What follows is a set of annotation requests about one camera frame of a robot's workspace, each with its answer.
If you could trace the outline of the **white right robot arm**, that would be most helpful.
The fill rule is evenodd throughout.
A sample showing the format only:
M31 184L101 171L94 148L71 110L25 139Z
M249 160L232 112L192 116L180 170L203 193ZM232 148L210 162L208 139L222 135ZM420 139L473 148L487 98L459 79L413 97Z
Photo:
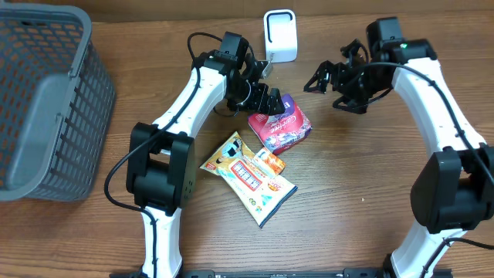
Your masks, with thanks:
M493 216L493 148L455 102L427 39L406 39L397 18L377 19L367 42L341 48L342 63L322 62L306 92L336 91L333 107L364 114L390 92L407 105L428 161L411 188L414 222L378 277L433 277L455 242Z

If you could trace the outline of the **orange Kleenex tissue pack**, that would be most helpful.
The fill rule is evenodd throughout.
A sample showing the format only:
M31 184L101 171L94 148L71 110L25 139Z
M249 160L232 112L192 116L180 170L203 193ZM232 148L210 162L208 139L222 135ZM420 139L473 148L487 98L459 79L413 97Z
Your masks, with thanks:
M256 167L270 178L279 175L286 167L286 163L266 147L255 154L253 161Z

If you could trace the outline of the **purple red pad pack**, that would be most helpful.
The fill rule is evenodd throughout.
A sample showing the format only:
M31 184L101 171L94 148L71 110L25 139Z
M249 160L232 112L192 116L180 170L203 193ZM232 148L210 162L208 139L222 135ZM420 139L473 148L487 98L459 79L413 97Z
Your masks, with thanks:
M282 101L285 106L284 114L252 114L248 117L249 126L274 155L279 155L303 141L312 130L311 122L289 94L283 95Z

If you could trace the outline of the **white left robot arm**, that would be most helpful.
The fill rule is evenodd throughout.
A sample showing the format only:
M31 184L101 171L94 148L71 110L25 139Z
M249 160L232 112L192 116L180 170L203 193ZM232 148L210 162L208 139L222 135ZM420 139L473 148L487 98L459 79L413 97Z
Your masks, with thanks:
M261 83L247 39L226 32L218 49L193 56L186 87L154 124L138 123L130 134L126 188L144 220L146 255L139 277L176 277L181 272L180 214L195 186L195 138L221 101L233 113L285 111L279 90Z

